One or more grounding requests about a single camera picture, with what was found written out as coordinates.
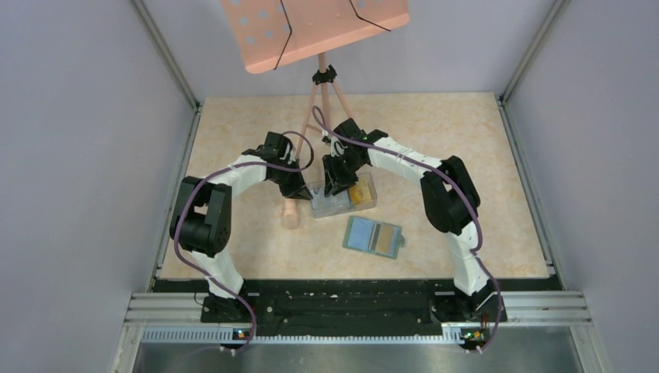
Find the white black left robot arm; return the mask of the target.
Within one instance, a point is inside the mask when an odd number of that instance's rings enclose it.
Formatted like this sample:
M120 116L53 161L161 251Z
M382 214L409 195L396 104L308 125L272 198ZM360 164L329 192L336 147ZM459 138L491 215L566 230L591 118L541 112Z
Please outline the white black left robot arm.
M244 279L226 249L234 198L258 183L271 181L287 199L311 200L302 170L289 133L269 132L263 144L245 150L226 168L204 178L182 179L169 235L177 258L204 275L209 312L239 321L252 311L247 297L239 293Z

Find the green leather card holder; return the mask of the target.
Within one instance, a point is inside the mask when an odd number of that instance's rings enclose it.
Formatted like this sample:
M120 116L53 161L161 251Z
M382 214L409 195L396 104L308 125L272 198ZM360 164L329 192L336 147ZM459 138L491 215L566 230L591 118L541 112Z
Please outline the green leather card holder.
M401 226L352 215L343 237L343 248L395 260L406 244Z

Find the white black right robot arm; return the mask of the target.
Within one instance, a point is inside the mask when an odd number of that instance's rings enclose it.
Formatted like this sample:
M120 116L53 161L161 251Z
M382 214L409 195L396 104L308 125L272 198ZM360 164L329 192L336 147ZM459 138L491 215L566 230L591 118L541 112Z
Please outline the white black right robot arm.
M424 155L380 130L366 133L352 118L328 132L332 144L330 155L323 157L326 193L352 187L363 166L385 169L419 187L427 220L448 242L456 311L463 319L478 319L496 284L478 256L483 245L477 213L480 197L464 162L457 156Z

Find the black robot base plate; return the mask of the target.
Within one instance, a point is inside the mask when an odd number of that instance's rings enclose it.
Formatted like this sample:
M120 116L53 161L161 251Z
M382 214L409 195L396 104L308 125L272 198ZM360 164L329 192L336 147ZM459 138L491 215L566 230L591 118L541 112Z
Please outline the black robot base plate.
M294 329L309 331L313 326L328 329L334 322L340 330L355 326L367 332L387 329L413 317L424 323L477 322L479 330L501 322L504 300L496 291L477 312L465 308L455 295L451 280L247 280L240 297L252 308L241 306L240 319L230 320L202 306L201 322L256 321L256 329L279 330L279 322L290 319Z

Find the clear plastic card box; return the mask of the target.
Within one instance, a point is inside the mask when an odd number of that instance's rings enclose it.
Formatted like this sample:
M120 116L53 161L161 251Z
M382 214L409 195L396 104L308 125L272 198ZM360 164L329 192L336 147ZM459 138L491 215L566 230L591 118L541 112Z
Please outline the clear plastic card box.
M317 181L308 184L311 192L312 215L314 218L327 218L374 208L378 201L375 183L370 173L358 174L355 185L336 195L324 194L325 183Z

